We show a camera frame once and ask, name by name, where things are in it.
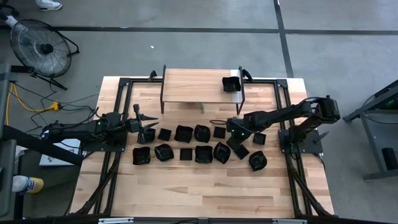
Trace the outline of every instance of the gray floor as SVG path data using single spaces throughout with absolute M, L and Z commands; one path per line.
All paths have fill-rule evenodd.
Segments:
M 69 0 L 59 12 L 40 12 L 33 0 L 13 0 L 22 17 L 54 25 L 136 27 L 229 27 L 277 28 L 271 0 L 217 1 L 107 1 Z M 280 0 L 288 29 L 373 29 L 396 30 L 395 0 Z M 106 75 L 148 75 L 161 72 L 163 64 L 174 68 L 237 68 L 242 65 L 255 77 L 286 77 L 278 34 L 183 34 L 143 32 L 63 32 L 81 47 L 69 72 L 59 78 L 70 89 L 53 98 L 71 101 L 95 94 Z M 9 48 L 9 33 L 0 32 L 0 60 L 19 64 Z M 397 79 L 398 36 L 288 35 L 295 77 L 304 78 L 310 96 L 331 95 L 340 112 L 347 115 L 382 87 Z M 48 85 L 18 76 L 20 85 L 49 94 Z M 39 107 L 39 97 L 20 90 L 20 97 Z M 96 97 L 81 105 L 95 106 Z M 12 101 L 11 126 L 34 128 L 30 113 Z M 54 122 L 77 122 L 87 112 L 46 113 Z M 41 125 L 44 122 L 35 118 Z M 377 171 L 376 162 L 359 120 L 324 125 L 330 131 L 323 140 L 326 174 L 335 213 L 345 218 L 396 223 L 398 179 L 364 183 L 362 176 Z M 43 174 L 44 178 L 52 176 Z M 70 183 L 45 189 L 27 204 L 32 217 L 60 215 L 73 191 Z

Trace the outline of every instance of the white container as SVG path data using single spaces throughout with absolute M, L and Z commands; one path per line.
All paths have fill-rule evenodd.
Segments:
M 12 179 L 12 191 L 20 193 L 37 193 L 42 190 L 44 182 L 40 178 L 16 175 Z

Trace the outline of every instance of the standing fan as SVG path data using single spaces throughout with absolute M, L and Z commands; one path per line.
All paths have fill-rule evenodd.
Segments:
M 76 46 L 74 52 L 71 53 L 67 41 Z M 16 23 L 11 30 L 10 42 L 15 56 L 24 65 L 11 66 L 11 72 L 30 73 L 34 78 L 67 90 L 54 78 L 68 71 L 72 55 L 80 53 L 77 44 L 54 27 L 35 19 Z

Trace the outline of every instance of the wooden tabletop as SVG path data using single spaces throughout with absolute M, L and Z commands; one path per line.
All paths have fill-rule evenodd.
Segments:
M 99 93 L 99 114 L 113 110 L 120 77 L 104 77 Z M 307 97 L 304 82 L 299 78 L 287 79 L 292 103 L 298 103 Z M 256 110 L 275 110 L 275 96 L 272 85 L 245 85 L 246 102 L 243 112 Z M 213 133 L 210 119 L 226 119 L 236 116 L 235 105 L 205 104 L 205 113 L 201 114 L 198 103 L 168 103 L 165 113 L 160 113 L 160 84 L 136 83 L 132 88 L 130 112 L 133 104 L 139 103 L 141 113 L 159 118 L 155 126 L 156 137 L 160 128 L 172 130 L 170 141 L 148 144 L 151 147 L 151 162 L 144 166 L 132 164 L 132 150 L 142 147 L 137 144 L 137 134 L 129 134 L 126 151 L 122 154 L 118 172 L 118 181 L 114 195 L 112 216 L 129 217 L 224 217 L 224 218 L 288 218 L 293 217 L 287 168 L 284 155 L 280 153 L 277 131 L 274 124 L 264 131 L 267 134 L 266 145 L 252 143 L 252 136 L 244 142 L 250 153 L 262 150 L 268 164 L 263 170 L 253 172 L 248 164 L 249 156 L 243 160 L 232 152 L 229 161 L 222 164 L 213 160 L 211 164 L 198 164 L 192 161 L 180 161 L 180 148 L 197 145 L 216 146 L 225 139 L 211 137 L 209 143 L 191 143 L 172 140 L 175 128 L 180 124 L 195 127 L 207 125 Z M 160 162 L 153 148 L 167 143 L 174 150 L 175 159 Z M 78 178 L 71 212 L 77 211 L 98 186 L 104 153 L 96 152 L 83 161 Z M 307 184 L 314 196 L 333 213 L 325 171 L 314 155 L 303 154 L 303 164 Z M 297 190 L 300 206 L 304 212 L 301 190 Z
M 164 102 L 241 103 L 242 92 L 224 92 L 223 77 L 240 77 L 239 70 L 167 68 Z

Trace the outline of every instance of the fan grille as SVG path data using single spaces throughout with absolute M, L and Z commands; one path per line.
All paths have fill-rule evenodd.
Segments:
M 11 30 L 11 47 L 18 60 L 44 77 L 59 77 L 72 59 L 67 41 L 44 22 L 19 21 Z

